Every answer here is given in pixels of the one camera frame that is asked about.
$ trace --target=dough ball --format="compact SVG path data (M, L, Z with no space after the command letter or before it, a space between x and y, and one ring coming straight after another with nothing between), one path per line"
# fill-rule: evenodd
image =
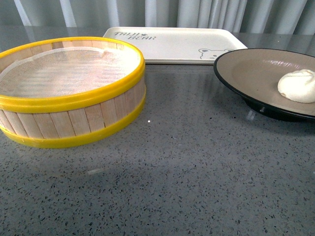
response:
M303 69L285 74L278 82L278 91L295 102L315 102L315 72Z

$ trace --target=speckled countertop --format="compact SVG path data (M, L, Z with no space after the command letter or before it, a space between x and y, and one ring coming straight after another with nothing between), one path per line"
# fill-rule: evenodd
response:
M4 51L106 29L0 31ZM235 36L315 56L312 36ZM37 149L0 133L0 235L315 235L315 123L252 111L211 66L148 65L146 85L140 116L96 143Z

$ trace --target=plate rim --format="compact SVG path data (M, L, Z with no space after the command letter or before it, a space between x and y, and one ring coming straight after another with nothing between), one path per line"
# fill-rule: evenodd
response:
M287 110L287 109L283 109L283 108L280 108L280 107L276 107L276 106L273 106L273 105L270 105L268 103L265 103L265 102L262 102L256 98L253 98L245 93L243 93L242 91L238 90L237 88L235 88L234 86L232 86L229 82L227 82L222 76L221 74L219 73L218 71L218 68L217 68L217 64L218 64L218 61L220 60L220 58L226 56L227 54L229 53L233 53L233 52L236 52L236 51L243 51L243 50L271 50L271 51L282 51L282 52L288 52L288 53L294 53L294 54L300 54L300 55L304 55L304 56L308 56L308 57L312 57L315 59L314 56L311 56L311 55L307 55L307 54L304 54L304 53L297 53L297 52L293 52L293 51L289 51L289 50L283 50L283 49L272 49L272 48L246 48L246 49L237 49L237 50L234 50L234 51L231 51L231 52L227 52L227 53L224 53L222 55L220 55L214 62L213 64L213 69L214 69L214 73L215 75L217 76L217 78L221 81L221 83L223 83L227 88L229 88L230 90L232 90L233 92L235 92L236 94L240 95L243 99L247 99L249 100L250 102L254 102L256 104L260 104L270 110L273 110L273 111L276 111L276 112L280 112L280 113L283 113L283 114L286 114L286 115L290 115L290 116L293 116L293 117L296 117L296 118L303 118L303 119L308 119L308 120L314 120L315 119L315 116L312 116L312 115L308 115L308 114L303 114L303 113L298 113L298 112L294 112L294 111L290 111L290 110Z

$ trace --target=rectangular tray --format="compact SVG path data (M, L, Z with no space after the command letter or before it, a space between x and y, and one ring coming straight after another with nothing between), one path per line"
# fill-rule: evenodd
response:
M112 27L103 37L136 46L147 64L213 64L223 53L247 48L223 29Z

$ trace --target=yellow plastic band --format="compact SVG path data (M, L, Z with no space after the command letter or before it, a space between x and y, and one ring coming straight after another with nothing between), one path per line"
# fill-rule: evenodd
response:
M23 145L35 147L35 148L69 148L69 147L80 146L80 145L89 144L89 143L104 139L118 132L119 130L125 128L127 125L129 125L141 113L145 104L145 97L146 97L146 93L144 94L142 101L138 105L138 107L136 107L130 114L128 114L126 117L122 118L118 122L108 127L105 127L103 129L100 129L98 131L80 135L80 136L60 138L60 139L36 139L36 138L28 138L28 137L23 137L20 135L13 134L1 126L0 126L0 129L4 132L4 134L8 138L12 139L13 141L16 141L17 143L20 143Z
M59 97L47 97L47 98L22 98L0 95L0 109L19 112L19 113L50 113L50 112L62 112L82 107L91 106L103 101L107 101L113 97L116 97L134 85L136 85L144 76L145 61L144 57L139 49L133 45L110 38L102 37L68 37L68 38L56 38L38 41L35 43L25 44L16 48L9 49L0 53L0 58L3 58L11 53L40 46L43 44L61 42L61 41L75 41L75 40L94 40L94 41L106 41L124 45L133 49L140 57L140 63L134 71L120 80L106 85L101 88L97 88L91 91L77 93L73 95L59 96Z

